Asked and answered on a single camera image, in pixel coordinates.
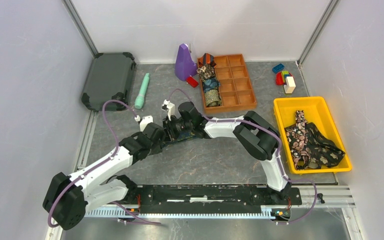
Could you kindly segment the yellow plastic bin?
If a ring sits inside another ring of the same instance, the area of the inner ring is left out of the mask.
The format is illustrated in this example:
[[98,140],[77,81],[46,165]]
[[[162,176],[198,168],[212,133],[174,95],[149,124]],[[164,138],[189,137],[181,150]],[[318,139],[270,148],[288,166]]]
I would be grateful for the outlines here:
[[290,147],[286,137],[285,128],[295,124],[295,112],[299,110],[304,111],[304,116],[307,120],[307,123],[314,123],[318,130],[327,139],[333,141],[338,148],[345,151],[344,144],[340,138],[335,122],[323,97],[313,96],[276,98],[273,101],[273,104],[274,115],[276,118],[283,148],[285,151],[286,162],[291,173],[303,175],[349,172],[352,170],[352,164],[346,153],[345,157],[335,167],[328,168],[326,166],[322,166],[320,169],[313,169],[307,167],[303,170],[296,170],[294,167]]

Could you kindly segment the black gold floral tie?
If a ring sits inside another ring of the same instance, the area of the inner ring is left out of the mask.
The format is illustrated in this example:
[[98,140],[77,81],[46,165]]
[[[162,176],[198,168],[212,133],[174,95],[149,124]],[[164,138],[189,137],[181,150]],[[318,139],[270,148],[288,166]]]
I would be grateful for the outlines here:
[[305,151],[309,160],[307,167],[311,169],[321,169],[323,166],[336,167],[345,157],[345,151],[326,138],[314,123],[307,123],[305,129],[307,137]]

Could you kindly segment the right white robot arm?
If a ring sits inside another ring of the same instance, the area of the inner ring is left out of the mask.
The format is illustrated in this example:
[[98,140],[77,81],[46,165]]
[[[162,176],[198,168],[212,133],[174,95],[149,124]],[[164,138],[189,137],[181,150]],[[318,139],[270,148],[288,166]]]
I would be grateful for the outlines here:
[[169,100],[165,100],[161,108],[167,112],[163,120],[167,141],[179,142],[183,140],[183,134],[200,139],[237,139],[253,158],[260,161],[269,199],[282,204],[289,198],[292,184],[281,161],[279,132],[255,111],[235,118],[209,118],[188,101],[179,105],[180,117],[177,118],[173,114],[175,105]]

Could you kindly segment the dark green hard case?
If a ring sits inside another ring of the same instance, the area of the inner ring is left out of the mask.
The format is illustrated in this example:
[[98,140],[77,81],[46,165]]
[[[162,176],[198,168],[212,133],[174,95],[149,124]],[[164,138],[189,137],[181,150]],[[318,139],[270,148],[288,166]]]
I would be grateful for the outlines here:
[[96,54],[81,93],[83,105],[90,111],[101,111],[108,100],[128,105],[136,65],[130,52]]

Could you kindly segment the red block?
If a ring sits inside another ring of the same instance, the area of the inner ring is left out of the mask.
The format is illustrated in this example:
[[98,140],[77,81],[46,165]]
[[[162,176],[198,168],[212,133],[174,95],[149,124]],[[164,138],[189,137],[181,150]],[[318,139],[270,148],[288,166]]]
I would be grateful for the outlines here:
[[199,85],[199,83],[192,76],[189,76],[186,79],[186,82],[188,85],[190,85],[193,88],[196,88]]

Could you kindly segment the pink floral dark tie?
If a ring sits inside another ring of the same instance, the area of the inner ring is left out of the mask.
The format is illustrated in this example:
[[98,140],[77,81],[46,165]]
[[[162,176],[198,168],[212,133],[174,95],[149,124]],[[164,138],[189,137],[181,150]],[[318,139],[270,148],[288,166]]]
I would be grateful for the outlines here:
[[303,110],[295,112],[295,124],[285,128],[286,139],[296,170],[304,170],[310,164],[311,151],[308,145],[307,119]]

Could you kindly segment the white toy block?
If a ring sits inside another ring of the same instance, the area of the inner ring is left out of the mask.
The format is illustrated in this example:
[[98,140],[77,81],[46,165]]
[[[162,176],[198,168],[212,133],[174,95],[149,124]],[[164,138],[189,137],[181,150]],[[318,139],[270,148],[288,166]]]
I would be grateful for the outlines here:
[[293,76],[287,76],[285,78],[285,84],[283,85],[283,89],[285,94],[292,94],[296,88],[295,79]]

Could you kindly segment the blue patterned rolled tie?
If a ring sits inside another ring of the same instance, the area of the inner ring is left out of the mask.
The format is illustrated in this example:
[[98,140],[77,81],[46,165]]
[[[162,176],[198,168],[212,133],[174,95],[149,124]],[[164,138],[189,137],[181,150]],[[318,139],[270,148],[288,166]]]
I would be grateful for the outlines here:
[[219,90],[220,82],[215,78],[208,78],[201,81],[203,93],[206,94],[211,90]]

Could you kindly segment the olive gold rolled tie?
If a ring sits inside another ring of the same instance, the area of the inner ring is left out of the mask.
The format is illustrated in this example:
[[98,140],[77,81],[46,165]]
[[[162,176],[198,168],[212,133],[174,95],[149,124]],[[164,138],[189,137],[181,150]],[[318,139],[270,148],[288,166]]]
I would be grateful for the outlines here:
[[205,92],[204,102],[207,108],[221,106],[222,100],[219,91],[217,89],[211,89]]

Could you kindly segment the orange navy striped rolled tie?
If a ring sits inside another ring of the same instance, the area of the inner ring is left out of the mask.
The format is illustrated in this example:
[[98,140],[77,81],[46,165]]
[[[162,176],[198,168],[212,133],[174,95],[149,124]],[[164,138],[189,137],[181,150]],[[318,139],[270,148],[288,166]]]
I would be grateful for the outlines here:
[[215,63],[213,55],[211,55],[209,53],[205,53],[200,58],[200,65],[201,66],[209,65],[209,66],[215,67],[217,64]]

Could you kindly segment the navy yellow floral tie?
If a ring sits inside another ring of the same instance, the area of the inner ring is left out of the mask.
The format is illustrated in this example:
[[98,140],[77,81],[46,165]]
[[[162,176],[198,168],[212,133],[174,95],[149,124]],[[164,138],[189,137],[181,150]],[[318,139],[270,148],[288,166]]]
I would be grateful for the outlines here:
[[173,145],[176,143],[191,141],[191,140],[194,140],[196,138],[197,138],[197,136],[192,132],[181,132],[177,138],[173,138],[169,134],[167,134],[163,143],[166,146],[168,146],[168,145]]

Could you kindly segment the blue toy brick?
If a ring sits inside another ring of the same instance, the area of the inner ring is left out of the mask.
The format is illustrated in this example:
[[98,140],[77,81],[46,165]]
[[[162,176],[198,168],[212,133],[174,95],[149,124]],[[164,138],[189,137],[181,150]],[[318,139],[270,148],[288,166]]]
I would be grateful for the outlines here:
[[274,74],[277,74],[277,73],[281,72],[284,68],[285,68],[285,66],[284,66],[282,63],[279,63],[279,64],[275,65],[275,66],[272,68],[272,72],[273,72]]

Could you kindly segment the mint green flashlight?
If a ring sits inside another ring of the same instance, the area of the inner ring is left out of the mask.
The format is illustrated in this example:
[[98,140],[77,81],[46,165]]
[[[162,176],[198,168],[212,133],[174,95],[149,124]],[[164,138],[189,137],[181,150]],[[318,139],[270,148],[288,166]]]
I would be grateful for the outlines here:
[[136,109],[141,109],[144,106],[145,96],[148,89],[149,81],[150,81],[150,74],[146,73],[143,77],[143,80],[139,89],[139,93],[134,101],[134,107]]

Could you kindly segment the purple metronome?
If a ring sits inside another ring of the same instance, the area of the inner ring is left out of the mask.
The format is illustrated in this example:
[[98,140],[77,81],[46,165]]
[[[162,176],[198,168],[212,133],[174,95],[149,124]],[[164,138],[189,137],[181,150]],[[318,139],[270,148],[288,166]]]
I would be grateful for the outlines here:
[[185,82],[187,78],[197,74],[197,68],[197,64],[192,59],[189,46],[185,43],[180,44],[174,66],[175,76]]

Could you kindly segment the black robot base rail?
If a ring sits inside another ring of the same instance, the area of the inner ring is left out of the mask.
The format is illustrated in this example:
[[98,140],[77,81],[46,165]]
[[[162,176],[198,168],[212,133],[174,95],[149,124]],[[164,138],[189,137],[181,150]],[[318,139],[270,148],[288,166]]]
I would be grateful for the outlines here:
[[262,206],[284,208],[303,203],[300,190],[285,195],[257,184],[138,185],[118,201],[137,205],[141,214],[257,214]]

